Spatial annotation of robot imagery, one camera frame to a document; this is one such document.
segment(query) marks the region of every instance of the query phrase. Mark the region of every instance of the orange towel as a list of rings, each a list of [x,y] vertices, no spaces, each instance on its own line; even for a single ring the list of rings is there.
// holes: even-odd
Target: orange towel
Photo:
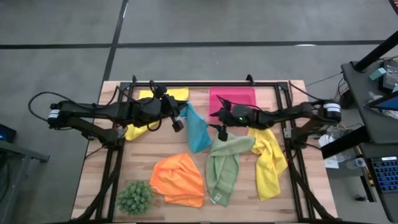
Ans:
[[[150,185],[167,203],[201,207],[205,198],[203,179],[187,153],[170,156],[155,165]]]

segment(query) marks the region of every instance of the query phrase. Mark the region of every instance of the concrete floor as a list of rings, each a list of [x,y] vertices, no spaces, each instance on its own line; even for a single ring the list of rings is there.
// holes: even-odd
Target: concrete floor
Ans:
[[[0,0],[0,45],[111,43],[122,0]],[[388,0],[129,0],[120,43],[204,41],[382,40],[398,29]],[[375,45],[317,47],[204,47],[118,49],[110,80],[299,79],[306,83],[340,72]],[[51,154],[34,163],[13,223],[66,221],[87,141],[77,131],[56,132],[35,119],[27,102],[56,91],[96,102],[109,49],[0,50],[0,123],[18,131],[16,143]],[[398,54],[395,48],[389,55]],[[320,98],[335,94],[340,76],[307,88]],[[34,110],[45,116],[59,99],[44,96]],[[360,121],[344,111],[344,122]],[[330,180],[340,218],[389,223],[380,203],[355,202],[359,178]]]

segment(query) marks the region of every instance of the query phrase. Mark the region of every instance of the cloth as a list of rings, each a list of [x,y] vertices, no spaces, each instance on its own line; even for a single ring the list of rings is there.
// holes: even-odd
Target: cloth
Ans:
[[[167,94],[170,96],[174,96],[176,100],[188,100],[188,88],[181,88],[181,89],[173,89],[173,90],[167,90]],[[150,90],[141,90],[139,92],[139,99],[141,98],[146,98],[146,97],[153,97],[153,93]],[[158,122],[153,122],[149,124],[149,127],[153,128],[157,126]],[[130,124],[127,126],[127,131],[124,134],[124,137],[126,140],[131,141],[140,136],[142,133],[146,132],[148,130],[147,126],[143,126],[140,128],[134,127],[134,125]]]
[[[197,114],[190,102],[187,102],[187,106],[180,111],[180,116],[186,118],[188,144],[193,153],[198,153],[211,145],[206,121]]]
[[[279,177],[287,168],[286,158],[270,129],[249,129],[248,136],[256,138],[251,151],[259,154],[256,163],[257,192],[261,201],[280,194]]]
[[[156,163],[150,185],[167,203],[201,207],[205,199],[203,179],[187,153]]]
[[[206,160],[206,183],[214,203],[228,205],[238,176],[239,153],[250,151],[254,141],[254,137],[231,133],[227,141],[214,141]]]

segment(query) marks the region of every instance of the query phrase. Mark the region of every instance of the wooden table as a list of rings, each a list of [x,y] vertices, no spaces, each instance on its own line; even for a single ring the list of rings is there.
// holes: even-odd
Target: wooden table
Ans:
[[[303,81],[292,81],[301,89],[305,89]],[[120,82],[104,82],[99,102],[107,103]],[[138,90],[147,88],[135,88],[133,96],[137,98]],[[209,94],[208,87],[190,87],[189,100],[195,107],[197,113],[208,121]],[[277,110],[274,88],[255,87],[257,105],[263,110]],[[297,105],[308,98],[303,93],[293,89],[293,105]],[[297,125],[303,125],[307,120],[298,119]],[[102,128],[110,128],[111,122],[96,119],[95,124]],[[216,130],[208,128],[209,134],[214,140]],[[246,135],[246,128],[228,128],[228,131],[238,135]],[[272,132],[279,141],[280,147],[284,149],[284,142],[280,124],[272,127]],[[98,141],[92,141],[88,145],[87,153],[100,147]],[[127,183],[132,180],[145,180],[149,182],[155,164],[166,157],[188,152],[195,165],[200,170],[202,177],[205,176],[205,161],[209,149],[193,154],[187,144],[187,135],[183,130],[174,133],[172,122],[165,119],[162,127],[156,132],[146,132],[133,141],[126,141],[124,145],[123,162],[119,178],[118,192],[125,189]],[[320,203],[336,217],[336,208],[331,194],[328,176],[323,163],[322,154],[318,149],[308,147],[303,150],[305,166],[307,168],[308,181],[311,191]],[[98,193],[103,176],[103,167],[106,158],[106,149],[102,149],[91,155],[84,163],[80,183],[73,207],[72,218],[81,215],[86,207]],[[115,208],[114,222],[289,222],[297,221],[294,200],[292,198],[292,186],[288,169],[284,171],[279,179],[281,194],[260,202],[256,190],[256,161],[258,155],[245,152],[240,155],[240,170],[238,179],[229,205],[223,207],[210,201],[208,191],[205,189],[205,203],[202,208],[184,207],[180,205],[167,204],[163,195],[155,195],[152,206],[145,215],[129,217]],[[104,215],[108,211],[110,190],[105,198]],[[300,189],[300,199],[303,212],[306,216],[305,198]]]

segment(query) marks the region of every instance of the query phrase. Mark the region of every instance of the small green plant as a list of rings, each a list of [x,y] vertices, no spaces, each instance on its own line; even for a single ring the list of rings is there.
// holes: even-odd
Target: small green plant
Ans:
[[[128,215],[142,215],[148,210],[153,196],[149,184],[142,180],[130,182],[118,196],[119,210]]]

